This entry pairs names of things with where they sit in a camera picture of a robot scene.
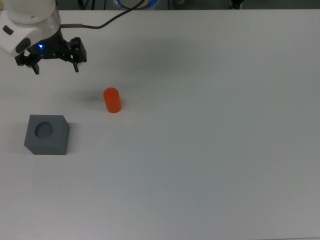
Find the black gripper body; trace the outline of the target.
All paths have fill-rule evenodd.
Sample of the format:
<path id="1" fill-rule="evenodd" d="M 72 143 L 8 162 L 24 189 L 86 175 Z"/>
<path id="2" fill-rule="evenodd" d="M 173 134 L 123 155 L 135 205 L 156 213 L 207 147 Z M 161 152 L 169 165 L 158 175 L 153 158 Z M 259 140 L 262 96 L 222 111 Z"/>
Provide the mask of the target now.
<path id="1" fill-rule="evenodd" d="M 61 29 L 54 35 L 41 40 L 27 49 L 29 60 L 35 59 L 55 59 L 60 58 L 64 61 L 71 60 L 71 54 L 68 53 L 67 41 L 64 39 Z"/>

